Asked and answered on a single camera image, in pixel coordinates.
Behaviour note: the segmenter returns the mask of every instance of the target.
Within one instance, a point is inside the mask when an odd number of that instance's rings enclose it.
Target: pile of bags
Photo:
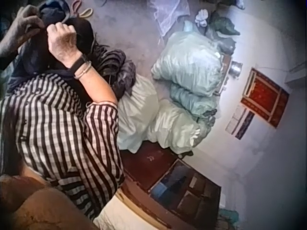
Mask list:
[[[132,96],[118,104],[120,150],[136,153],[144,140],[181,154],[197,146],[215,122],[222,78],[221,56],[210,39],[176,32],[152,68],[153,78],[172,82],[168,100],[158,100],[149,79],[136,76]]]
[[[152,74],[154,79],[171,81],[171,99],[210,130],[219,101],[213,93],[222,81],[222,67],[216,43],[185,22],[184,31],[169,38]]]

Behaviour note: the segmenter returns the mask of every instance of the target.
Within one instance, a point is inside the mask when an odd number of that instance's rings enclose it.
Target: striped shirt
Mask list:
[[[124,180],[117,106],[91,103],[84,113],[76,92],[56,74],[36,76],[6,95],[1,124],[7,106],[17,116],[16,147],[26,164],[90,219],[99,215]]]

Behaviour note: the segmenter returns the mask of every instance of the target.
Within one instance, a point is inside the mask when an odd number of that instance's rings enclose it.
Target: bracelet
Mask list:
[[[85,70],[83,70],[82,73],[80,73],[79,76],[75,76],[75,79],[76,79],[76,80],[79,80],[85,73],[87,73],[87,72],[90,70],[90,68],[91,68],[91,66],[92,66],[92,62],[91,62],[91,61],[88,61],[87,63],[88,63],[88,65],[87,65],[87,67],[85,68]]]

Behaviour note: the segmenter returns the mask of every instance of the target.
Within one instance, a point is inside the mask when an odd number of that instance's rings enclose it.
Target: person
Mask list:
[[[19,10],[0,42],[0,58],[44,28],[36,7]],[[48,50],[65,68],[75,68],[74,81],[89,102],[72,81],[50,72],[33,75],[0,101],[0,204],[15,229],[94,229],[89,220],[124,181],[117,98],[84,59],[76,34],[73,24],[49,25]]]

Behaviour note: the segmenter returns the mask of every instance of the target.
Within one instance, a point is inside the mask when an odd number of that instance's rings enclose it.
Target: red wall hanging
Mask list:
[[[282,87],[252,68],[241,103],[276,128],[288,98],[289,94]]]

